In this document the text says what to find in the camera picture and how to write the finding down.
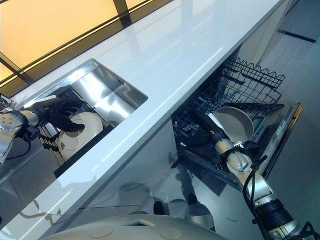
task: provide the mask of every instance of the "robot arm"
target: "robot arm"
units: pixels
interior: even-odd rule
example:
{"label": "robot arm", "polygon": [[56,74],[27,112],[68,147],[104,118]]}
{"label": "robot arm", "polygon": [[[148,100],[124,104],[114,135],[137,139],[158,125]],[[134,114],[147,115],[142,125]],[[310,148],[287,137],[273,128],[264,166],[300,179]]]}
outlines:
{"label": "robot arm", "polygon": [[25,138],[33,135],[31,128],[39,125],[51,123],[66,132],[76,132],[83,129],[83,124],[72,122],[68,116],[70,112],[76,112],[82,102],[65,100],[59,97],[36,102],[32,106],[21,111],[7,111],[0,113],[0,166],[5,162],[13,139],[24,136]]}
{"label": "robot arm", "polygon": [[[235,147],[224,130],[209,116],[193,112],[193,119],[210,133],[202,137],[197,136],[196,139],[201,139],[202,143],[213,143],[216,152],[226,161],[228,169],[241,182],[244,199],[263,237],[271,240],[302,239],[303,231],[308,228],[307,224],[302,229],[291,217],[267,181],[256,172],[259,164],[252,162],[244,148]],[[312,230],[311,235],[318,237],[319,234],[313,231],[312,226],[309,227]]]}

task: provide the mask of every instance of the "black wire basket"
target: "black wire basket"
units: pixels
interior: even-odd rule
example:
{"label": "black wire basket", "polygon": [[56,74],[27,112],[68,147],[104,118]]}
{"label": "black wire basket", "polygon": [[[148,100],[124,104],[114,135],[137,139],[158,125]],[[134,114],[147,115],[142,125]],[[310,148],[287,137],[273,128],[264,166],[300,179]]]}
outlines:
{"label": "black wire basket", "polygon": [[173,114],[176,141],[202,131],[191,120],[190,110],[208,114],[229,106],[244,111],[252,120],[265,116],[279,101],[277,89],[284,79],[239,58],[227,59]]}

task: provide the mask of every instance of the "window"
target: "window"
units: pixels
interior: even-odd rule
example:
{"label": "window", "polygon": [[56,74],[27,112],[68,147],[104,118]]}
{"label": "window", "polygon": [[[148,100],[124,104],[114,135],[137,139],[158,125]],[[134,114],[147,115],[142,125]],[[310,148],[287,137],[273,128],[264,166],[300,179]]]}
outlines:
{"label": "window", "polygon": [[0,0],[0,93],[12,97],[170,1]]}
{"label": "window", "polygon": [[9,77],[11,74],[13,74],[12,71],[10,71],[5,65],[0,63],[0,78],[5,79]]}

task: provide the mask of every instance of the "wire dish rack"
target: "wire dish rack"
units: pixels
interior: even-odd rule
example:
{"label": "wire dish rack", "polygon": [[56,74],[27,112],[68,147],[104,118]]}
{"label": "wire dish rack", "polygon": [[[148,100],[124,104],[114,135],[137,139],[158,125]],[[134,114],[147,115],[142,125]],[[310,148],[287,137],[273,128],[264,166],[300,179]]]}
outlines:
{"label": "wire dish rack", "polygon": [[[172,115],[179,152],[186,149],[183,144],[185,137],[204,131],[192,121],[190,110],[208,114],[220,107],[238,108],[248,114],[257,133],[264,117],[277,105],[281,97],[277,89],[284,79],[283,75],[239,58],[227,59]],[[211,144],[188,151],[205,157],[211,164],[213,162],[218,171],[224,169]]]}

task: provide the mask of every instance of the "white countertop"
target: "white countertop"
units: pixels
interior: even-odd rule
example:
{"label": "white countertop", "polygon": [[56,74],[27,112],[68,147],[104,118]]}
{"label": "white countertop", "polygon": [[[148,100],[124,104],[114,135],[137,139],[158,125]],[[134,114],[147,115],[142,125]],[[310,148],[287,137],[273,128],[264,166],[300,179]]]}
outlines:
{"label": "white countertop", "polygon": [[1,231],[2,240],[38,239],[51,223],[107,178],[282,0],[174,0],[72,59],[20,92],[21,102],[90,58],[148,96],[129,118],[92,147]]}

